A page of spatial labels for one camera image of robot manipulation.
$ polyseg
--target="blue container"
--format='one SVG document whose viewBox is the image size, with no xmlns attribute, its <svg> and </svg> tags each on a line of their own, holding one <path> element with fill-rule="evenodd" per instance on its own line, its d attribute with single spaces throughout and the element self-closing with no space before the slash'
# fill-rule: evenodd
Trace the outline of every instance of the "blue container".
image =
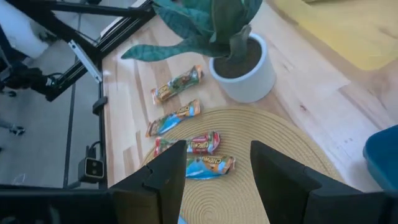
<svg viewBox="0 0 398 224">
<path fill-rule="evenodd" d="M 384 190 L 398 190 L 398 125 L 373 134 L 363 156 L 368 170 Z"/>
</svg>

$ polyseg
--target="snake plant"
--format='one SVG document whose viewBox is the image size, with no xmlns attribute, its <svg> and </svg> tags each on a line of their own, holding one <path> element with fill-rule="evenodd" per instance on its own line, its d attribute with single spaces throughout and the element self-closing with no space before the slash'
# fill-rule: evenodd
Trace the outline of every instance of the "snake plant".
<svg viewBox="0 0 398 224">
<path fill-rule="evenodd" d="M 122 58 L 146 62 L 163 60 L 184 52 L 242 61 L 247 52 L 250 21 L 262 0 L 154 0 L 153 8 L 183 40 L 174 46 L 136 45 Z"/>
</svg>

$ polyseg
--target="wooden tabletop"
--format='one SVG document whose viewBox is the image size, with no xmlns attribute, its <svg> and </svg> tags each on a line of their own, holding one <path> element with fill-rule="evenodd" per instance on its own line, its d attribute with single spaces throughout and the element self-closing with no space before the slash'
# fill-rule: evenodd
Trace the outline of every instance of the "wooden tabletop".
<svg viewBox="0 0 398 224">
<path fill-rule="evenodd" d="M 398 121 L 398 62 L 365 72 L 352 66 L 327 45 L 263 3 L 252 21 L 266 39 L 277 74 L 272 91 L 251 106 L 277 114 L 307 133 L 334 163 L 347 184 L 379 190 L 362 155 L 370 135 Z M 159 17 L 153 18 L 103 60 L 108 185 L 140 168 L 154 139 L 146 138 L 149 121 L 198 98 L 204 109 L 236 105 L 214 80 L 208 58 L 186 53 L 160 62 L 121 60 L 135 44 L 173 45 L 180 41 Z M 204 68 L 203 83 L 161 106 L 150 90 L 193 65 Z"/>
</svg>

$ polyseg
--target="round placemat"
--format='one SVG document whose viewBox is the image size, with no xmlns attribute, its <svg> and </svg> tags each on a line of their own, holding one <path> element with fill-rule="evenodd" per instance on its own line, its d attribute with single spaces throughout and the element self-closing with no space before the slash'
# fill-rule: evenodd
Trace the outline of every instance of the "round placemat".
<svg viewBox="0 0 398 224">
<path fill-rule="evenodd" d="M 211 180 L 185 181 L 182 217 L 188 224 L 268 223 L 251 170 L 252 140 L 341 181 L 325 153 L 301 130 L 276 115 L 248 106 L 206 110 L 181 122 L 163 137 L 185 139 L 212 130 L 221 136 L 216 154 L 234 156 L 235 170 Z M 153 155 L 151 150 L 143 164 L 152 160 Z"/>
</svg>

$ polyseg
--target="plant pot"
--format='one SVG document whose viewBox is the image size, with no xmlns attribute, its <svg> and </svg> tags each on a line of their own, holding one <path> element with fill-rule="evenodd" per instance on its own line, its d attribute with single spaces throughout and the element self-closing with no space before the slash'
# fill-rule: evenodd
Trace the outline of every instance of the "plant pot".
<svg viewBox="0 0 398 224">
<path fill-rule="evenodd" d="M 265 97 L 275 83 L 275 72 L 269 60 L 267 44 L 257 34 L 249 38 L 261 46 L 261 56 L 254 68 L 238 78 L 224 78 L 215 71 L 215 59 L 210 58 L 210 73 L 220 83 L 229 97 L 240 103 L 252 103 Z"/>
</svg>

